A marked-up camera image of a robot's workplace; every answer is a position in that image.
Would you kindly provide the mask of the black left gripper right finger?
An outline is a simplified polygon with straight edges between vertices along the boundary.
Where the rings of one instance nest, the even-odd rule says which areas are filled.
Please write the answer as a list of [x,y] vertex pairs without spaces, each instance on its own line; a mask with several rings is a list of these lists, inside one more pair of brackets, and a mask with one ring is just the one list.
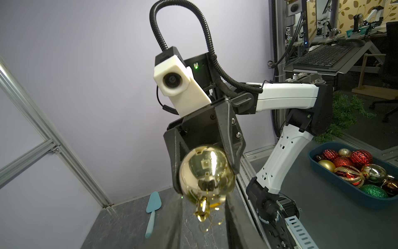
[[229,249],[267,249],[236,187],[226,197],[225,216]]

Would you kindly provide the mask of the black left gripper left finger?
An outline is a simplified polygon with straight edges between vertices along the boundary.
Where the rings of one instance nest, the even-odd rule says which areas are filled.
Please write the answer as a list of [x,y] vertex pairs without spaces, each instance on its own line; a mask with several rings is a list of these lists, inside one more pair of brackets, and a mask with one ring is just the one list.
[[180,249],[183,199],[174,195],[155,224],[153,233],[140,249]]

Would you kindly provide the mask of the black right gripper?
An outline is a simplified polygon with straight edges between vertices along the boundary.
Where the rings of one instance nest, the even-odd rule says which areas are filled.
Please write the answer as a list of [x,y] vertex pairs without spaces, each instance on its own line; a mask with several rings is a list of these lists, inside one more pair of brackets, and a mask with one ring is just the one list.
[[207,144],[222,147],[233,173],[240,172],[246,141],[229,99],[219,100],[171,122],[163,137],[171,161],[173,188],[178,194],[182,194],[181,163],[194,147]]

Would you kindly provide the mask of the shiny gold ball ornament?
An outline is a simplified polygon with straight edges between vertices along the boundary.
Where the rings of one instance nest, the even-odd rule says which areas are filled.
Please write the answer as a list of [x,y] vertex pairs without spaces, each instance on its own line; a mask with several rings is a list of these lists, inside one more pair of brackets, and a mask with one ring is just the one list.
[[193,215],[201,223],[199,228],[208,232],[220,226],[224,219],[214,219],[227,195],[235,187],[236,175],[226,153],[215,146],[194,148],[184,157],[179,169],[179,184],[184,198],[195,206]]

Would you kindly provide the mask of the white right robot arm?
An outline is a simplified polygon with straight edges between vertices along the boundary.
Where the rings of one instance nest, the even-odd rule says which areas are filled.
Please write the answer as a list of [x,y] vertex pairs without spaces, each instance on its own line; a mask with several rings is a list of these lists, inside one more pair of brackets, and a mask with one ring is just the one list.
[[[176,47],[169,47],[159,29],[158,12],[169,6],[190,10],[204,33],[207,53],[184,60]],[[283,181],[302,149],[331,124],[333,89],[326,84],[269,82],[242,83],[220,66],[207,21],[190,1],[157,1],[149,12],[154,37],[161,48],[155,58],[157,94],[168,97],[167,112],[179,119],[169,124],[164,140],[172,167],[174,190],[196,207],[200,222],[224,205],[227,238],[231,249],[256,246],[284,249],[315,248],[307,234],[299,236],[288,222],[280,202]],[[250,180],[246,195],[260,227],[238,210],[231,197],[246,142],[237,115],[265,110],[287,110],[279,127],[280,137],[263,168]]]

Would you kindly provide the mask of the teal garden trowel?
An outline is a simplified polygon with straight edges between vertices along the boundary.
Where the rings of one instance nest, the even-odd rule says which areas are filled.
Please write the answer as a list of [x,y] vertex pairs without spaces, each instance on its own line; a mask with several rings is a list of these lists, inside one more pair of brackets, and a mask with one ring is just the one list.
[[145,232],[145,238],[148,239],[151,237],[154,229],[155,222],[155,212],[159,210],[162,206],[162,201],[158,192],[153,192],[148,200],[146,212],[150,214],[149,222],[147,225],[147,229]]

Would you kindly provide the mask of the dark teal ornament tray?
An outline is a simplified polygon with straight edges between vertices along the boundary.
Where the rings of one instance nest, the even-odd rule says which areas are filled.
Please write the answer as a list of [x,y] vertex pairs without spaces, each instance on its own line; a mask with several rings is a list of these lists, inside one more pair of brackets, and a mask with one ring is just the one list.
[[308,154],[312,169],[359,204],[382,209],[398,202],[398,167],[338,142]]

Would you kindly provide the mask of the black keyboard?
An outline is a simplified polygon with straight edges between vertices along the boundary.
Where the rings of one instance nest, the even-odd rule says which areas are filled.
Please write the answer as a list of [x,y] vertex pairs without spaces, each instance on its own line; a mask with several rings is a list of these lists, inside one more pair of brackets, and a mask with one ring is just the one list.
[[306,55],[297,59],[294,67],[333,67],[343,57],[354,50],[354,46],[328,46],[321,45],[316,49],[308,52]]

